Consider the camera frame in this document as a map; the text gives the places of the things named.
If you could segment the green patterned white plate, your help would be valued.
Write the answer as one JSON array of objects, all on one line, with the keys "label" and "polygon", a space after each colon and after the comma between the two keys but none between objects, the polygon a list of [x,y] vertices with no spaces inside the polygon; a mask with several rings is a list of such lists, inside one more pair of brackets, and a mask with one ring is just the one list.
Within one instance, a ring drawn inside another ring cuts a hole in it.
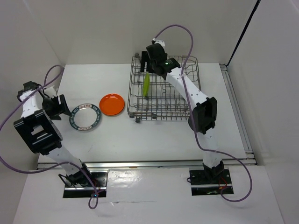
[{"label": "green patterned white plate", "polygon": [[90,131],[98,126],[101,117],[102,113],[96,105],[86,103],[72,110],[69,123],[77,131]]}]

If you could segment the orange plate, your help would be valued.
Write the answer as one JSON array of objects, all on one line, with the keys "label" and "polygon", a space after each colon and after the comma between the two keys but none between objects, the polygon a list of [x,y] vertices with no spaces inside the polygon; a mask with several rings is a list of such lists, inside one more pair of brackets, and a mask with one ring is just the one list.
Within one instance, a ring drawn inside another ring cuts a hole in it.
[{"label": "orange plate", "polygon": [[123,111],[125,101],[122,96],[112,93],[105,95],[99,102],[101,112],[107,116],[114,116]]}]

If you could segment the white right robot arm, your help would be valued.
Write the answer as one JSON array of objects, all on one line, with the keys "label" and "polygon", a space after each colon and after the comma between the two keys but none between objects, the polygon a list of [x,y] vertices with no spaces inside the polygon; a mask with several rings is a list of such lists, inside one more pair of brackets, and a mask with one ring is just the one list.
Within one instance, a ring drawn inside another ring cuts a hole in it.
[{"label": "white right robot arm", "polygon": [[224,169],[222,159],[213,153],[218,146],[213,129],[217,116],[217,100],[204,94],[186,75],[174,58],[168,58],[162,40],[153,39],[146,47],[148,62],[152,70],[175,88],[190,103],[188,124],[195,132],[203,151],[204,178],[209,183],[216,182]]}]

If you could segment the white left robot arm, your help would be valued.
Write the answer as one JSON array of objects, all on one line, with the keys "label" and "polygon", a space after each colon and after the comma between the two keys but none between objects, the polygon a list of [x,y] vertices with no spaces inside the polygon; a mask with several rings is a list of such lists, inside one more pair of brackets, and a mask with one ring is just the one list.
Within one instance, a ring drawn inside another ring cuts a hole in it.
[{"label": "white left robot arm", "polygon": [[53,123],[61,120],[61,114],[71,115],[65,96],[57,95],[54,87],[43,88],[29,81],[18,91],[17,98],[23,103],[22,115],[14,122],[14,127],[29,149],[59,163],[71,185],[88,186],[92,182],[92,174],[63,146],[63,137]]}]

